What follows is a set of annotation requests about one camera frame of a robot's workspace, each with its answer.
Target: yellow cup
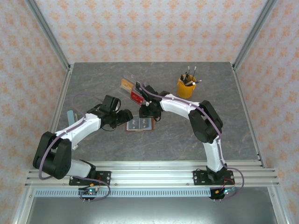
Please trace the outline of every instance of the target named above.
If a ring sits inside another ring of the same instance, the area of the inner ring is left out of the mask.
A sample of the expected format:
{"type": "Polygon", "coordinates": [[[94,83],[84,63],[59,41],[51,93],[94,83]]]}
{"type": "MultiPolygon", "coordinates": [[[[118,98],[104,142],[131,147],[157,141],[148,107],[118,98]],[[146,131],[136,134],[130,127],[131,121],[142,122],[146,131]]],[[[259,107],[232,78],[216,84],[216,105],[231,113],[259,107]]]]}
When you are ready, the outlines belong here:
{"type": "MultiPolygon", "coordinates": [[[[188,80],[193,80],[194,82],[196,82],[196,79],[193,78],[193,76],[190,76],[190,78],[188,77],[188,80]]],[[[192,86],[185,86],[184,82],[179,79],[178,80],[178,95],[181,98],[187,99],[192,96],[192,93],[193,93],[195,87],[196,87],[196,84],[192,85],[192,86]]]]}

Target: orange patterned wallpaper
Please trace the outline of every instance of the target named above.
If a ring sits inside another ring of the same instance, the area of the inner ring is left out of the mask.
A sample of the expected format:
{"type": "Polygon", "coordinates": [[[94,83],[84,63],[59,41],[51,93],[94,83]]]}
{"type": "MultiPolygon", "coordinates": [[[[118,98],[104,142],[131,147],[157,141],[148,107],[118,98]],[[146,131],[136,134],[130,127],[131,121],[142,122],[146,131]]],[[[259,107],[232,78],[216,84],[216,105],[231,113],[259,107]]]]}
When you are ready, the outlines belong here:
{"type": "Polygon", "coordinates": [[[267,166],[299,220],[299,2],[278,0],[238,71],[267,166]]]}
{"type": "Polygon", "coordinates": [[[10,224],[65,70],[24,0],[0,1],[0,223],[10,224]]]}
{"type": "Polygon", "coordinates": [[[37,0],[70,63],[230,61],[266,0],[37,0]]]}

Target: red card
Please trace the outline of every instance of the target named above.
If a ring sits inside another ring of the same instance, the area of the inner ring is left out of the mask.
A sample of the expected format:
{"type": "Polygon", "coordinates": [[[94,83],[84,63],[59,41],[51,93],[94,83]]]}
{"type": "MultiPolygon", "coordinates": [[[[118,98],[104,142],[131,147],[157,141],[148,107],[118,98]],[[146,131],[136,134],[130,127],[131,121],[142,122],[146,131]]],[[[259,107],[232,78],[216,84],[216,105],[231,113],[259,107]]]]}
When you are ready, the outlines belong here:
{"type": "Polygon", "coordinates": [[[133,91],[131,91],[131,99],[139,105],[141,105],[144,100],[143,97],[139,96],[137,93],[134,93],[133,91]]]}

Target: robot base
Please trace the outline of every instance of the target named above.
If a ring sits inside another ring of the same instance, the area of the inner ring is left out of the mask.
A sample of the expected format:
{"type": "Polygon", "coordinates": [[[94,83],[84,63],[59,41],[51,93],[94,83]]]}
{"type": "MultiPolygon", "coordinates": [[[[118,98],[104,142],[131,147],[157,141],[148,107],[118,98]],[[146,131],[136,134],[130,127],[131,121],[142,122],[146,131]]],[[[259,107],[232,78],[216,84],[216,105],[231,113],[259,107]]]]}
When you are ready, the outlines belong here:
{"type": "MultiPolygon", "coordinates": [[[[95,177],[92,179],[103,181],[106,184],[110,185],[111,172],[110,171],[95,171],[95,177]]],[[[93,183],[93,182],[77,179],[75,177],[73,177],[73,179],[70,178],[70,181],[69,181],[70,186],[88,186],[91,183],[93,183]]]]}
{"type": "MultiPolygon", "coordinates": [[[[234,174],[231,170],[225,170],[221,177],[212,181],[208,177],[208,171],[206,170],[195,170],[193,171],[193,182],[194,185],[223,185],[224,179],[234,179],[234,174]]],[[[233,185],[231,182],[227,182],[226,185],[233,185]]]]}

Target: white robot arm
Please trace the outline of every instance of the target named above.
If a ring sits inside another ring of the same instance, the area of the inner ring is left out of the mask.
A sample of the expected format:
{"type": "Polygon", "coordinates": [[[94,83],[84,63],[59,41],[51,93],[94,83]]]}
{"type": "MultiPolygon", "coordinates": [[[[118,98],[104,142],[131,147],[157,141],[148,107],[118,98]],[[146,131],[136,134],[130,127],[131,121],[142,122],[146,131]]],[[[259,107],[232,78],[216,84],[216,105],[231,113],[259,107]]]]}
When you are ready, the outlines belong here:
{"type": "Polygon", "coordinates": [[[65,176],[94,179],[96,174],[95,166],[86,161],[72,160],[71,150],[82,139],[104,125],[116,128],[133,119],[131,111],[119,110],[118,104],[121,104],[118,98],[106,95],[102,104],[90,109],[82,119],[73,125],[56,133],[44,133],[38,145],[33,166],[37,169],[41,166],[43,172],[56,179],[62,179],[65,176]],[[57,141],[51,147],[57,149],[54,153],[48,151],[48,148],[55,139],[57,141]]]}
{"type": "Polygon", "coordinates": [[[146,105],[141,105],[139,117],[152,117],[158,121],[162,112],[167,111],[190,121],[195,137],[204,145],[207,158],[206,171],[196,173],[196,176],[200,175],[200,182],[223,183],[224,179],[232,175],[222,157],[219,134],[223,123],[210,102],[206,100],[201,103],[191,102],[177,98],[166,91],[157,93],[151,86],[142,86],[139,82],[136,82],[135,89],[147,101],[146,105]]]}
{"type": "MultiPolygon", "coordinates": [[[[177,98],[177,97],[173,96],[172,94],[167,94],[167,95],[165,95],[165,97],[173,98],[173,99],[177,98]]],[[[188,100],[184,100],[184,101],[187,102],[188,104],[200,106],[200,103],[198,103],[198,102],[191,102],[188,100]]],[[[161,108],[163,109],[163,111],[178,114],[188,120],[190,120],[189,119],[190,112],[196,110],[196,108],[192,105],[187,105],[182,102],[170,100],[170,99],[162,99],[160,101],[160,105],[161,105],[161,108]]],[[[217,138],[218,137],[216,137],[212,143],[203,142],[205,152],[206,152],[207,167],[209,167],[214,172],[218,172],[219,170],[221,170],[223,168],[223,165],[220,161],[220,157],[219,157],[219,153],[218,153],[217,138]]]]}

